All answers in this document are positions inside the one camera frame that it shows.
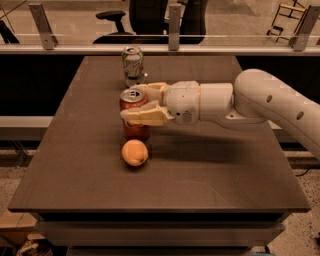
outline office chair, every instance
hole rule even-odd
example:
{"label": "office chair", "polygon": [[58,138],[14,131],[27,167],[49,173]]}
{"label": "office chair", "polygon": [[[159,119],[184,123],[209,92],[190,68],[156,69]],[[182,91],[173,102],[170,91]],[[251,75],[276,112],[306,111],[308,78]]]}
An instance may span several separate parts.
{"label": "office chair", "polygon": [[[178,1],[185,6],[180,25],[181,44],[199,44],[206,34],[205,12],[208,0]],[[116,24],[118,32],[102,36],[94,44],[108,43],[168,43],[168,23],[165,12],[168,0],[131,0],[129,6],[130,24],[136,35],[124,31],[121,23],[122,11],[98,13],[98,19],[107,19]]]}
{"label": "office chair", "polygon": [[199,44],[206,35],[206,8],[208,0],[188,0],[180,26],[181,44]]}
{"label": "office chair", "polygon": [[18,44],[18,39],[12,34],[11,30],[7,27],[6,23],[3,20],[0,20],[0,34],[3,38],[3,41],[6,44]]}
{"label": "office chair", "polygon": [[94,44],[121,44],[137,43],[139,40],[151,41],[153,43],[161,42],[160,35],[163,35],[165,29],[165,12],[168,0],[130,0],[129,20],[132,30],[136,35],[125,32],[121,19],[125,15],[123,11],[107,11],[96,14],[98,19],[106,19],[116,24],[118,32],[108,34],[96,39]]}

